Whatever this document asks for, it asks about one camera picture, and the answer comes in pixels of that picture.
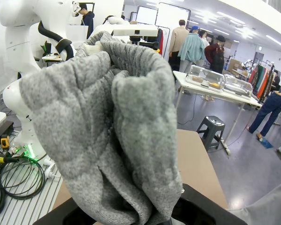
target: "white ceiling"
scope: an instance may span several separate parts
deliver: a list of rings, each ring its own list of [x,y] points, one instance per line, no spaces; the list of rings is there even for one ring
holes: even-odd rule
[[[153,6],[148,6],[146,3],[158,3],[159,0],[125,0],[124,3],[127,5],[136,5],[136,6],[146,6],[149,8],[155,8]],[[269,26],[265,25],[261,21],[255,19],[254,17],[250,16],[249,14],[246,14],[234,7],[231,7],[221,1],[218,0],[161,0],[160,2],[166,2],[170,3],[172,5],[181,6],[184,8],[188,8],[192,11],[191,13],[191,19],[195,22],[198,22],[198,26],[202,27],[204,29],[212,31],[213,35],[223,35],[227,37],[230,40],[237,40],[240,42],[247,42],[247,43],[253,43],[259,46],[268,47],[277,51],[281,52],[281,46],[277,43],[273,42],[269,38],[266,37],[266,35],[270,35],[279,42],[281,42],[281,34],[270,28]],[[245,22],[246,29],[248,29],[252,34],[250,36],[253,39],[244,38],[242,34],[239,34],[235,32],[237,29],[234,24],[224,22],[221,17],[221,15],[217,14],[217,12],[223,12],[225,14],[228,14],[234,18],[237,18],[243,22]],[[215,21],[216,23],[212,22],[204,22],[202,19],[195,17],[195,15],[203,15],[210,14],[213,15],[214,18],[211,19]],[[229,33],[229,35],[222,34],[218,31],[215,31],[215,29],[222,30],[226,33]]]

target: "black jacket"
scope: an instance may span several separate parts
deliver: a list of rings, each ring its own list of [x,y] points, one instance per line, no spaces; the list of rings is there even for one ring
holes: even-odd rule
[[[89,38],[90,34],[94,31],[94,20],[95,14],[93,12],[88,12],[86,15],[83,16],[83,22],[81,25],[89,26],[87,39]]]

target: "light blue jacket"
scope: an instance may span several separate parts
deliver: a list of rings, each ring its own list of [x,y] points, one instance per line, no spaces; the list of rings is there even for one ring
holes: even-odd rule
[[[181,60],[197,61],[205,59],[204,45],[198,34],[190,33],[181,46],[178,56]]]

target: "metal grating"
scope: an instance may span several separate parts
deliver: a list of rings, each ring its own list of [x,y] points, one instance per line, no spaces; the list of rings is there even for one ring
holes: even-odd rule
[[[14,131],[11,136],[11,143],[17,135],[18,132]],[[19,168],[20,169],[18,169],[14,175],[10,176],[11,178],[8,180],[11,185],[20,183],[27,177],[28,168],[26,166]],[[58,176],[58,178],[47,179],[44,189],[33,198],[16,200],[7,196],[4,210],[0,214],[0,225],[31,225],[52,210],[63,181],[57,167],[55,167],[52,172]],[[35,179],[35,176],[29,176],[21,185],[14,187],[14,189],[11,188],[10,190],[13,189],[13,191],[17,193],[28,190],[33,182],[36,181]]]

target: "blue cap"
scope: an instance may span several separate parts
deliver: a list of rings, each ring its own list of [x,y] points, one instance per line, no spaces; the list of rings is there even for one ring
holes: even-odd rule
[[[200,28],[198,26],[193,26],[192,30],[200,30]]]

